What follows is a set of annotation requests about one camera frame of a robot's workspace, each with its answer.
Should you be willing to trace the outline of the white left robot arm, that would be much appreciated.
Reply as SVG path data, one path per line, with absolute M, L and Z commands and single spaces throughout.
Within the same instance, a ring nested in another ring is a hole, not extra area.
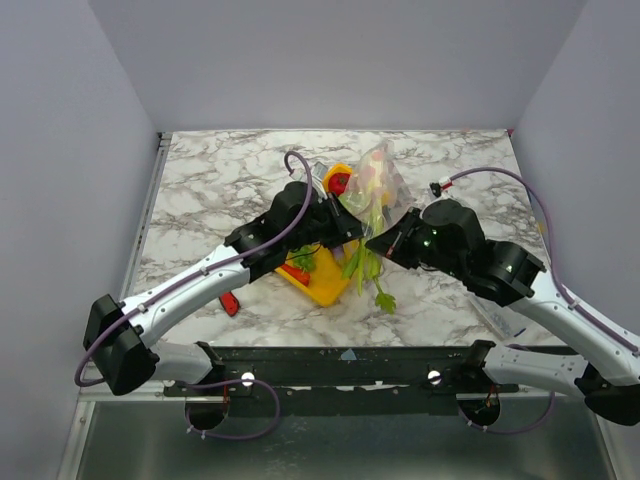
M 109 294 L 95 300 L 83 338 L 87 358 L 116 396 L 152 379 L 212 394 L 222 380 L 213 351 L 204 344 L 159 347 L 164 334 L 207 303 L 276 270 L 292 250 L 312 244 L 332 249 L 362 236 L 361 222 L 335 195 L 321 199 L 309 185 L 290 182 L 265 213 L 235 228 L 187 270 L 121 302 Z

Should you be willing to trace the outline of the green celery stalk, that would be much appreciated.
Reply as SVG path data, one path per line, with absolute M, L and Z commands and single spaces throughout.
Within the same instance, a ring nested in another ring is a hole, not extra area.
M 375 305 L 382 311 L 393 314 L 396 310 L 395 297 L 386 293 L 380 284 L 382 260 L 380 256 L 373 253 L 366 247 L 366 242 L 370 239 L 364 237 L 358 241 L 356 253 L 343 267 L 342 277 L 352 278 L 356 276 L 357 291 L 361 295 L 365 283 L 372 282 L 377 290 Z

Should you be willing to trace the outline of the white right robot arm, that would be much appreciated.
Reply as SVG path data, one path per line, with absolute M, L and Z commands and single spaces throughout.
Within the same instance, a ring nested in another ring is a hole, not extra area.
M 560 355 L 489 346 L 461 365 L 467 389 L 537 387 L 581 398 L 613 423 L 638 424 L 638 336 L 587 303 L 565 299 L 541 260 L 513 242 L 486 238 L 472 209 L 451 199 L 412 208 L 366 247 L 405 269 L 443 272 L 470 293 L 541 325 L 572 350 Z

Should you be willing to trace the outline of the clear pink-dotted zip bag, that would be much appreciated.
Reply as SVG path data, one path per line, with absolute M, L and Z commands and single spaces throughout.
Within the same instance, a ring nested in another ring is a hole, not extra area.
M 339 197 L 346 210 L 361 222 L 365 239 L 393 227 L 415 203 L 394 159 L 393 143 L 378 143 L 360 158 Z

